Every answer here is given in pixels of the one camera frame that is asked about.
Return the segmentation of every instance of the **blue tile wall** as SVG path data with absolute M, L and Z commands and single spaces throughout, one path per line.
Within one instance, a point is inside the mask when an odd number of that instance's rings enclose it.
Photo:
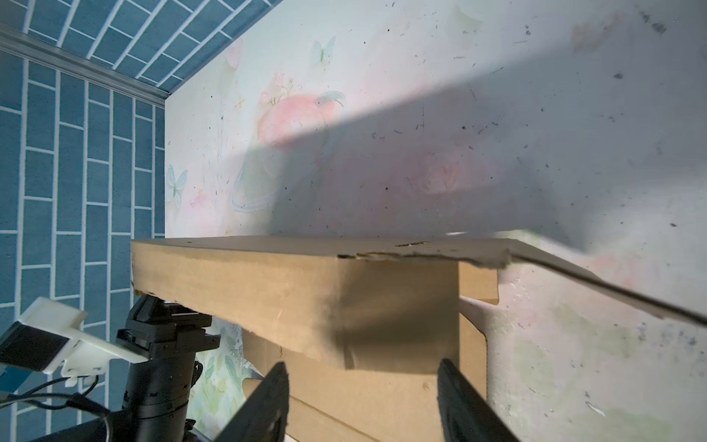
M 279 1 L 0 0 L 0 23 L 171 92 Z
M 83 13 L 102 2 L 81 0 Z M 85 310 L 84 330 L 114 341 L 133 298 L 130 239 L 164 236 L 164 110 L 5 52 L 0 66 L 0 334 L 46 296 Z M 126 365 L 111 363 L 114 376 L 90 396 L 119 409 Z M 33 374 L 21 390 L 46 380 Z M 0 441 L 81 419 L 71 409 L 4 408 Z

